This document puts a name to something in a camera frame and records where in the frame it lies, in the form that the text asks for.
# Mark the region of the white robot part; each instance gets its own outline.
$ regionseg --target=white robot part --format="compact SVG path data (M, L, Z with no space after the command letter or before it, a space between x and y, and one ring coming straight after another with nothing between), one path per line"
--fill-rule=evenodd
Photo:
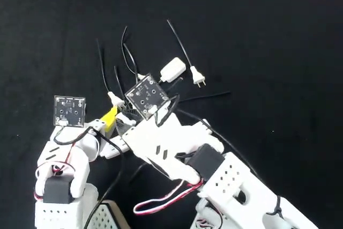
M116 136L110 139L110 141L116 144L122 150L123 153L130 149L129 146L127 146L125 141L123 141L122 137L120 136ZM119 155L119 151L107 142L104 144L103 148L100 151L100 156L105 157L106 159L114 158Z
M89 126L104 133L105 123L96 119L85 125L84 128L56 126L50 141L48 141L37 161L35 193L44 195L47 178L54 176L53 169L63 172L60 176L72 175L70 193L73 198L82 196L85 184L90 173L89 162L97 158L100 151L99 140L90 130L81 140L74 145L58 145L54 142L56 134L60 142L69 142L82 134Z
M245 195L243 203L235 198L239 192ZM213 203L231 221L230 223L239 229L318 229L284 198L280 198L284 219L280 220L277 214L268 215L273 213L277 206L277 195L231 152L225 156L224 162L200 189L198 196Z
M159 119L164 115L164 109L158 111ZM181 179L191 184L197 184L200 176L192 167L176 159L176 154L190 153L205 143L220 153L224 150L222 143L211 136L205 126L182 126L174 113L160 127L156 125L155 117L143 120L122 138L136 156L171 180Z
M35 227L37 229L82 229L88 215L98 199L98 191L92 184L86 184L84 195L70 204L35 204ZM93 223L88 229L94 229Z

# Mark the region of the white plastic bracket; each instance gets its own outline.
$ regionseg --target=white plastic bracket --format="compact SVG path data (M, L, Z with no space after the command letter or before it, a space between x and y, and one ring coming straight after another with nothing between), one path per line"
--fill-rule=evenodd
M241 191L246 198L243 204L234 197ZM293 226L297 229L318 229L284 198L281 198L280 206L285 220L267 215L274 211L277 196L232 152L226 154L225 160L200 189L198 196L211 201L236 228L290 229Z

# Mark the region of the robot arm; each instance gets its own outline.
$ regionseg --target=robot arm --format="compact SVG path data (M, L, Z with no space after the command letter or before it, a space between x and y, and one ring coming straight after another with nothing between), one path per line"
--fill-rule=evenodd
M167 110L167 106L161 108L158 117L164 117ZM123 114L118 117L125 121L126 129L111 139L112 142L123 151L130 148L171 180L181 179L196 185L201 199L191 229L205 226L212 229L318 229L286 199L268 189L233 153L222 155L223 144L201 122L182 126L172 113L158 127L154 117L139 122ZM115 150L109 149L108 143L97 138L92 130L72 146L54 142L56 135L60 142L75 139L88 127L102 134L108 129L102 120L94 120L83 128L65 127L60 131L61 127L56 127L38 159L35 186L35 226L38 229L82 229L96 204L97 189L86 183L89 162L98 154L106 156L105 150L114 157ZM185 162L179 158L180 154L191 158Z
M163 116L165 111L159 112L159 116ZM131 127L122 138L136 156L171 180L181 179L191 184L204 180L198 189L202 200L196 207L198 214L192 228L203 227L197 227L197 221L205 219L211 228L222 229L317 229L296 207L275 195L255 177L232 152L224 155L209 178L202 176L210 172L207 168L177 159L177 153L197 153L205 144L214 149L218 157L221 156L222 143L202 123L181 126L176 115L172 114L161 127L156 126L154 119L149 119ZM213 152L203 151L199 163L207 162L211 167L215 165L212 160L216 160ZM217 212L208 208L209 202L224 217L223 222Z

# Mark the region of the red and white wire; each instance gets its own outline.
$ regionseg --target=red and white wire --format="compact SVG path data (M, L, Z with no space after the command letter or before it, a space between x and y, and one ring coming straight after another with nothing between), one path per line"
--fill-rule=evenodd
M47 162L44 162L43 164L41 164L39 167L37 167L36 172L35 172L35 176L36 176L37 179L39 177L38 176L39 169L41 169L42 166L44 166L44 165L61 167L59 169L52 168L54 173L60 172L62 169L66 169L66 168L71 168L75 172L75 168L72 165L68 164L67 162L63 162L63 161L47 161Z
M150 215L150 214L159 212L162 209L165 209L166 207L168 207L168 206L172 205L173 203L179 201L180 199L184 198L186 195L190 194L192 191L198 189L201 185L203 185L203 181L200 181L198 184L192 186L191 188L189 188L187 190L184 190L183 192L181 192L176 197L172 198L171 200L169 200L168 202L166 202L163 205L159 205L159 206L156 206L154 208L147 209L147 210L138 211L139 208L141 208L142 206L144 206L146 204L149 204L152 202L161 202L161 201L165 201L165 200L169 199L182 186L183 182L184 181L181 181L181 183L178 186L176 186L170 193L168 193L163 198L157 198L157 199L152 199L152 200L148 200L148 201L138 203L137 205L135 205L133 207L133 213L135 213L138 216L143 216L143 215Z

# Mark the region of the perforated white panel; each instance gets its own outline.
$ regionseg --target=perforated white panel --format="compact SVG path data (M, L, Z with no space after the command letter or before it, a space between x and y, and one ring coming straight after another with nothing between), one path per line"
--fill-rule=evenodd
M100 205L93 216L91 225L92 229L119 229L111 212L108 210L108 206L105 204Z
M199 196L208 197L218 206L225 206L239 190L249 168L232 152L225 156L224 162L204 185Z

